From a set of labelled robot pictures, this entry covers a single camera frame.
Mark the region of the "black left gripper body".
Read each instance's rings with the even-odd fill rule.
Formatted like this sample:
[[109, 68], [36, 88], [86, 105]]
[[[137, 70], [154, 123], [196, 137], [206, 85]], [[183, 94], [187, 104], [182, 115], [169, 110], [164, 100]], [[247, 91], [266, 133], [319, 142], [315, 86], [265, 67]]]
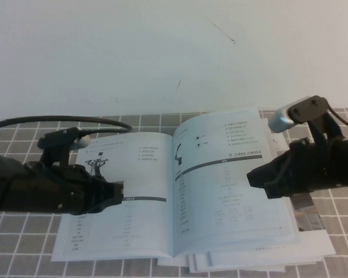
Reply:
[[71, 215], [102, 212], [106, 181], [90, 175], [83, 166], [46, 167], [41, 162], [25, 164], [30, 178], [26, 182], [26, 209], [33, 213]]

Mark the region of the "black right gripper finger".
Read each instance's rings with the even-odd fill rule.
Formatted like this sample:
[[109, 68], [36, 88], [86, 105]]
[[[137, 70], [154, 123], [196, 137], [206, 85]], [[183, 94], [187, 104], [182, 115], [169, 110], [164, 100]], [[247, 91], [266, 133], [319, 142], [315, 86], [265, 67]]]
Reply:
[[291, 189], [289, 186], [276, 182], [265, 183], [264, 190], [269, 199], [278, 199], [289, 197], [291, 195]]
[[281, 170], [281, 162], [273, 161], [257, 167], [250, 171], [246, 176], [251, 187], [264, 188], [265, 183], [272, 182]]

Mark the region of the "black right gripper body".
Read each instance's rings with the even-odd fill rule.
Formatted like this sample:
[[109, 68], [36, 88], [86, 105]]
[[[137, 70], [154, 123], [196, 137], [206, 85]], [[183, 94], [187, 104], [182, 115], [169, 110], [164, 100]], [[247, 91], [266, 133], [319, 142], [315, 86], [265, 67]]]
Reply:
[[296, 140], [278, 157], [277, 182], [283, 196], [311, 193], [342, 185], [334, 164], [308, 138]]

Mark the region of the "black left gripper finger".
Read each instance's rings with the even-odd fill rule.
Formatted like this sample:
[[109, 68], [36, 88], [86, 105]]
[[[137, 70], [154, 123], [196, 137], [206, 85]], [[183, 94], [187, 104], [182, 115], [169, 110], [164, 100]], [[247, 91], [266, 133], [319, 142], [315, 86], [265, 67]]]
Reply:
[[112, 181], [105, 180], [104, 191], [107, 193], [123, 193], [124, 192], [124, 181]]
[[124, 194], [121, 190], [103, 195], [99, 199], [99, 204], [97, 205], [97, 212], [100, 213], [104, 211], [106, 208], [121, 204], [123, 198]]

